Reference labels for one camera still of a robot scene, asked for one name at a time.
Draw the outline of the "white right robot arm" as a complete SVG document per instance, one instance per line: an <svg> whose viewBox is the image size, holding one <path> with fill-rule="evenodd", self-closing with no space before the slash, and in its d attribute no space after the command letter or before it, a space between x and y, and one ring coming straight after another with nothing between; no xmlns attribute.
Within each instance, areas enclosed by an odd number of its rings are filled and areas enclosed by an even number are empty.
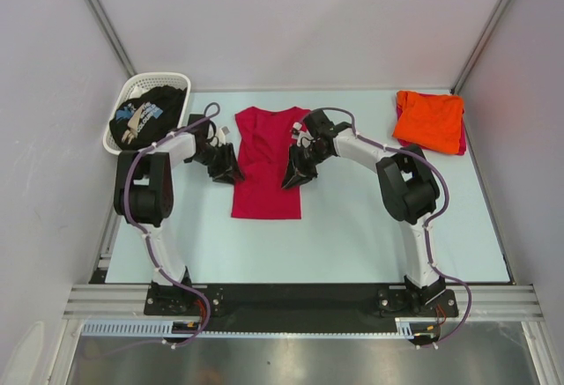
<svg viewBox="0 0 564 385"><path fill-rule="evenodd" d="M363 137L351 122L335 124L322 109L305 115L291 127L292 139L283 189L314 180L316 167L330 157L349 159L378 178L382 203L400 223L406 256L406 306L428 315L446 291L445 278L433 259L429 220L436 210L439 186L417 145L391 149Z"/></svg>

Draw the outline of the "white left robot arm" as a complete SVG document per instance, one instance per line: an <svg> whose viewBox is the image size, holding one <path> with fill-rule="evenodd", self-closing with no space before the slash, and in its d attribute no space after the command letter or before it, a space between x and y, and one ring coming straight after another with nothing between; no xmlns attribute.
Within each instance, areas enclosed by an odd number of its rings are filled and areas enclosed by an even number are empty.
<svg viewBox="0 0 564 385"><path fill-rule="evenodd" d="M205 312L204 298L192 286L166 219L174 207L172 171L177 165L195 161L215 182L234 185L244 179L228 140L229 129L217 127L211 118L190 115L187 126L118 156L114 209L139 232L153 268L146 315L185 315L194 307Z"/></svg>

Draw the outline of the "red polo shirt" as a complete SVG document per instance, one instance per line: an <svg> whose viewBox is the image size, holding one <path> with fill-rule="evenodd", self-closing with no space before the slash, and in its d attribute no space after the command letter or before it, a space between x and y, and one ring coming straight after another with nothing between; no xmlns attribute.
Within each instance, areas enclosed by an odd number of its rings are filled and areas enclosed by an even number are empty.
<svg viewBox="0 0 564 385"><path fill-rule="evenodd" d="M232 217L254 220L298 220L301 193L283 189L294 124L308 113L290 107L272 112L248 107L235 115L241 143L238 164L244 180L234 186Z"/></svg>

